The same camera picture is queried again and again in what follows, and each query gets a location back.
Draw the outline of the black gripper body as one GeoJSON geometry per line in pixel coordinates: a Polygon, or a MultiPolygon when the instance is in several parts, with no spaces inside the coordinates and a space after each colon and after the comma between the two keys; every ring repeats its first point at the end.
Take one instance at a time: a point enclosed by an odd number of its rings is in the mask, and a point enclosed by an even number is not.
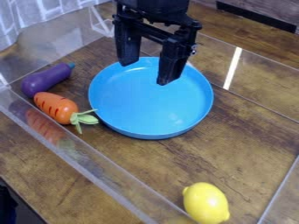
{"type": "Polygon", "coordinates": [[[167,39],[168,34],[152,27],[152,24],[178,25],[176,35],[182,35],[186,39],[196,37],[202,24],[187,15],[191,0],[115,1],[116,14],[114,19],[116,28],[124,27],[139,35],[151,35],[156,39],[167,39]]]}

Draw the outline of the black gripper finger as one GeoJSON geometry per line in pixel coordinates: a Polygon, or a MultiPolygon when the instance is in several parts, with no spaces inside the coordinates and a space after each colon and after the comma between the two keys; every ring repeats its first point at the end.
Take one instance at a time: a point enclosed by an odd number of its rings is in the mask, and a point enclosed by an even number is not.
{"type": "Polygon", "coordinates": [[[180,78],[187,60],[196,53],[196,31],[182,27],[164,41],[156,83],[162,86],[180,78]]]}
{"type": "Polygon", "coordinates": [[[142,35],[131,22],[118,17],[115,23],[116,56],[123,67],[139,61],[142,35]]]}

